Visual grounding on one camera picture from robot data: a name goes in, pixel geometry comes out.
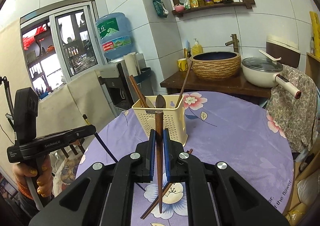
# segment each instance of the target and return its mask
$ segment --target woven basin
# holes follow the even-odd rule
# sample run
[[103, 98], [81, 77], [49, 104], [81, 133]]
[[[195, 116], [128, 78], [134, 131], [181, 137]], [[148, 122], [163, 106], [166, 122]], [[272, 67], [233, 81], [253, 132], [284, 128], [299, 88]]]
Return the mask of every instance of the woven basin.
[[191, 57], [193, 72], [201, 79], [224, 80], [235, 75], [241, 64], [236, 52], [210, 52]]

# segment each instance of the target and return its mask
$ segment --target blue water jug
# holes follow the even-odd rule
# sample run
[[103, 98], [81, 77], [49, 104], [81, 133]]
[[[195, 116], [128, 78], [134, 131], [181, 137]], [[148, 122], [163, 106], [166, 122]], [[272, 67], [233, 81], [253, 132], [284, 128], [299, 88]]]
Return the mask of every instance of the blue water jug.
[[121, 12], [105, 15], [97, 20], [104, 56], [116, 59], [132, 52], [129, 21]]

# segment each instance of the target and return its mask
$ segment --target chopstick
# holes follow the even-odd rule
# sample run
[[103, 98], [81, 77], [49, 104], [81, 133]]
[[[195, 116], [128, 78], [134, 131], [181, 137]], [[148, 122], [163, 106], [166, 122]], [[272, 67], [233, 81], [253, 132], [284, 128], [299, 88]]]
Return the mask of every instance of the chopstick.
[[131, 84], [132, 84], [132, 87], [134, 88], [134, 90], [135, 90], [138, 98], [139, 98], [140, 101], [141, 101], [141, 105], [143, 106], [143, 108], [149, 108], [148, 105], [147, 105], [147, 103], [146, 103], [145, 97], [144, 97], [144, 95], [142, 94], [142, 92], [140, 91], [140, 89], [139, 89], [139, 87], [138, 87], [138, 85], [137, 85], [137, 83], [136, 83], [133, 75], [130, 75], [130, 76], [129, 76], [129, 79], [130, 79], [130, 82], [131, 82]]
[[[188, 154], [191, 154], [193, 151], [193, 149], [190, 149], [187, 151]], [[162, 190], [162, 197], [164, 197], [164, 195], [167, 193], [167, 191], [170, 189], [170, 187], [173, 185], [174, 183], [167, 183], [163, 190]], [[153, 201], [153, 203], [149, 206], [149, 208], [144, 212], [144, 214], [140, 217], [141, 219], [145, 219], [150, 213], [151, 211], [157, 206], [157, 204], [159, 203], [159, 196]]]
[[[162, 194], [163, 176], [163, 111], [155, 112], [156, 120], [156, 156], [157, 156], [157, 179], [158, 196]], [[162, 213], [162, 198], [159, 200], [159, 211]]]
[[182, 85], [182, 88], [181, 88], [181, 91], [180, 91], [180, 94], [179, 94], [179, 98], [178, 98], [178, 101], [177, 101], [177, 104], [176, 104], [175, 108], [178, 108], [179, 102], [181, 101], [181, 98], [182, 98], [182, 95], [183, 95], [183, 92], [184, 92], [184, 88], [186, 87], [187, 79], [188, 79], [188, 76], [189, 76], [189, 73], [190, 73], [190, 70], [191, 70], [191, 66], [192, 66], [192, 61], [188, 61], [188, 71], [187, 71], [186, 77], [185, 77], [185, 79], [183, 81], [183, 85]]

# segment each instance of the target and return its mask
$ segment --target glass lid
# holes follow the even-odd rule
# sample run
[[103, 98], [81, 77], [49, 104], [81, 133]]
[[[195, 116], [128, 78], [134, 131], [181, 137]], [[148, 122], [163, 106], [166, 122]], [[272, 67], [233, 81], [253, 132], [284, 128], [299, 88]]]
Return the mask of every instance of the glass lid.
[[283, 66], [279, 62], [273, 63], [270, 59], [250, 57], [242, 60], [242, 64], [250, 69], [268, 72], [268, 73], [276, 73], [281, 72], [283, 70]]

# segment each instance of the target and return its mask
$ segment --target green packet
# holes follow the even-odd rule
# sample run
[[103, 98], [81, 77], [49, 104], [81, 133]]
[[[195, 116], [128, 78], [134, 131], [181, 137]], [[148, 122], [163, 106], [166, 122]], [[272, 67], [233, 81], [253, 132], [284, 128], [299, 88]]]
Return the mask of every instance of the green packet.
[[164, 4], [161, 0], [153, 0], [153, 5], [157, 11], [157, 14], [160, 18], [166, 18], [169, 14], [169, 11], [164, 7]]

